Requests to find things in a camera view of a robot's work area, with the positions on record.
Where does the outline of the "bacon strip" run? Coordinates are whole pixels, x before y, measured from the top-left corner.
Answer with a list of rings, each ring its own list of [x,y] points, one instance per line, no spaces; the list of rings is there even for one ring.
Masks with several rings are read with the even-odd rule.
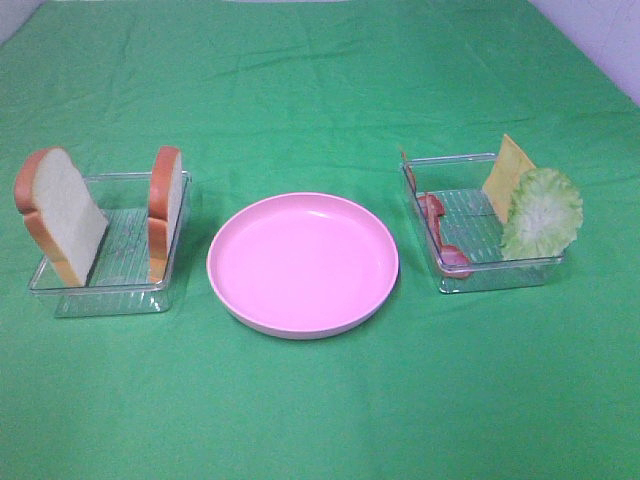
[[[435,245],[435,264],[439,272],[449,278],[469,277],[470,260],[460,248],[443,241],[440,220],[445,216],[445,208],[441,201],[431,193],[422,193],[416,199],[427,222],[427,237]]]
[[[416,193],[416,179],[411,167],[411,162],[407,156],[406,151],[403,148],[400,149],[400,153],[401,153],[401,160],[402,160],[401,162],[402,171],[403,171],[405,180],[408,184],[408,187],[410,188],[411,194],[414,195]]]

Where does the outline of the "bread slice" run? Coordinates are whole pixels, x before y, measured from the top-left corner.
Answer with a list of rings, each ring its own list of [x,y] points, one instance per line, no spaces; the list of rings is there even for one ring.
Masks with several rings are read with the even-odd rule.
[[[14,200],[28,232],[62,282],[83,287],[108,219],[69,153],[49,147],[29,155],[16,176]]]
[[[148,202],[149,278],[164,278],[183,195],[182,153],[173,146],[159,148],[151,172]]]

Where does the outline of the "yellow cheese slice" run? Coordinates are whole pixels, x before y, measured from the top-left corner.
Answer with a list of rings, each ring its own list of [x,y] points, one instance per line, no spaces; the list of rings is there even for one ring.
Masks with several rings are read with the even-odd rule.
[[[519,185],[520,176],[535,168],[521,147],[508,134],[504,134],[492,170],[482,186],[502,224],[508,221],[511,197]]]

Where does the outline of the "green lettuce leaf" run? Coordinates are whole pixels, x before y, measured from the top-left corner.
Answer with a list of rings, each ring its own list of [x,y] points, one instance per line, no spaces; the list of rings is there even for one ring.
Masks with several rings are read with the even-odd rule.
[[[506,260],[551,258],[577,239],[583,224],[583,200],[564,173],[531,169],[520,176],[503,228],[501,253]]]

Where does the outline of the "pink round plate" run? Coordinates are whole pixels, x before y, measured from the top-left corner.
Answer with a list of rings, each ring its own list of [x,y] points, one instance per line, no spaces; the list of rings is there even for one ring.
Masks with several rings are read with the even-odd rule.
[[[370,318],[399,273],[393,236],[348,199],[296,192],[260,200],[216,233],[206,268],[241,323],[286,339],[326,338]]]

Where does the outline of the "clear right plastic tray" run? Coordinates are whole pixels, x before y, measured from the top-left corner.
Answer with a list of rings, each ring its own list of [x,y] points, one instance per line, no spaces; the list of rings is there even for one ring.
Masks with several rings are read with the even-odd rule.
[[[443,293],[467,293],[538,286],[547,283],[564,256],[506,260],[501,253],[502,224],[482,191],[497,155],[476,153],[431,158],[409,158],[416,179],[411,194],[402,167],[409,210],[423,243],[429,270]],[[434,194],[445,208],[441,234],[447,244],[460,248],[470,260],[471,275],[465,279],[442,275],[435,264],[435,245],[427,237],[427,222],[416,197]]]

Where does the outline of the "clear plastic tray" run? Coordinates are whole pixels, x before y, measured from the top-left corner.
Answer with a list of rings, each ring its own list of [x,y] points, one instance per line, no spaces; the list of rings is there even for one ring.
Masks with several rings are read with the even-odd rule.
[[[180,237],[190,215],[191,174],[181,175],[178,223],[162,280],[150,280],[148,245],[149,172],[106,173],[84,179],[109,225],[83,287],[68,287],[53,264],[42,258],[28,291],[56,318],[159,313],[176,296],[172,280]]]
[[[409,210],[423,243],[429,270],[443,293],[467,293],[538,286],[547,283],[564,256],[506,260],[501,253],[502,224],[482,191],[497,155],[476,153],[431,158],[409,158],[416,179],[411,194],[402,167]],[[435,245],[427,237],[427,222],[416,197],[434,194],[445,208],[441,234],[447,244],[460,248],[470,260],[471,275],[465,279],[442,275],[435,264]]]

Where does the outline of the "green tablecloth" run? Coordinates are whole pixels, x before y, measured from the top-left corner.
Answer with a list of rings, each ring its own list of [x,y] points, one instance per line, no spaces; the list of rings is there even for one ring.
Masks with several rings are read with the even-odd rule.
[[[509,134],[584,224],[544,286],[443,295],[400,157]],[[58,320],[13,200],[33,151],[88,174],[179,147],[184,287],[162,314]],[[351,198],[400,253],[389,301],[312,342],[259,334],[205,258],[237,210]],[[635,479],[639,111],[525,1],[53,2],[1,49],[5,479]]]

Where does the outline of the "clear left plastic tray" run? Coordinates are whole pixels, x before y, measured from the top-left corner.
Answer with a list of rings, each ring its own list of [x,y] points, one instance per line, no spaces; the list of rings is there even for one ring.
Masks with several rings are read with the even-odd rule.
[[[148,245],[149,172],[106,173],[84,179],[109,225],[83,287],[68,287],[53,264],[42,258],[28,291],[56,318],[159,313],[176,296],[172,280],[180,237],[190,215],[191,174],[181,175],[178,223],[162,280],[150,280]]]

